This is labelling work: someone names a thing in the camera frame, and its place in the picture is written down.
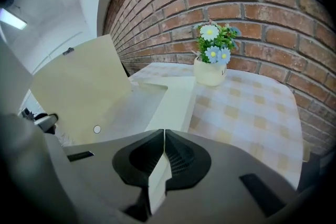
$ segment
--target ceiling light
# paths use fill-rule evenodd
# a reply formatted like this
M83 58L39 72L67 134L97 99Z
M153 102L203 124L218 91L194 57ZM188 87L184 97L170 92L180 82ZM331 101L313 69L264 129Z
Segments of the ceiling light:
M12 13L8 12L4 8L0 9L0 21L12 25L20 30L26 27L27 23L19 19Z

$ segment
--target black slot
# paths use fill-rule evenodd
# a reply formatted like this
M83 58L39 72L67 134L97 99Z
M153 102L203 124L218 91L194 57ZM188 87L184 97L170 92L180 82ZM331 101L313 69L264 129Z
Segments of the black slot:
M78 161L79 159L85 159L91 156L94 156L94 153L92 153L91 151L85 151L85 152L80 152L76 154L71 154L71 155L68 155L67 157L70 162L74 162L74 161Z
M254 201L256 201L266 217L270 217L285 207L286 204L255 174L240 176L239 179L248 189Z

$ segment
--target blue flower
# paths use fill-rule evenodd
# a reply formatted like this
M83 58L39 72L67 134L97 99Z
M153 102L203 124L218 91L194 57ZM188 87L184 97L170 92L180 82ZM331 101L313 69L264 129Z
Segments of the blue flower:
M238 49L238 46L237 44L235 43L235 41L233 40L233 38L231 39L232 43L233 43L233 46L236 48L236 50Z
M207 48L205 51L205 55L209 58L210 63L216 63L217 62L217 54L219 52L219 48L216 46L211 46L210 48Z
M226 65L230 61L230 50L228 48L220 49L217 54L217 60L220 65Z
M229 28L230 28L230 31L235 31L235 32L237 32L237 36L241 36L241 35L242 35L242 32L240 32L240 30L239 30L237 27L235 27L235 26L230 26Z

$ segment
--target white flower pot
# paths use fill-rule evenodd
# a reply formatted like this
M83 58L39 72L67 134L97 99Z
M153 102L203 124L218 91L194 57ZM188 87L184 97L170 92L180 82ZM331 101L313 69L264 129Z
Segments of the white flower pot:
M198 57L194 60L196 81L206 86L218 86L226 77L226 65L202 62Z

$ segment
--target table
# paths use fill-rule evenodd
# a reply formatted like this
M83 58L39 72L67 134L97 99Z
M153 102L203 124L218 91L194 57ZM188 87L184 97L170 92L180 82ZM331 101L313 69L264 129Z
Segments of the table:
M129 79L193 76L193 66L151 63ZM196 86L189 133L239 147L297 189L303 140L292 92L268 77L227 70L217 87Z

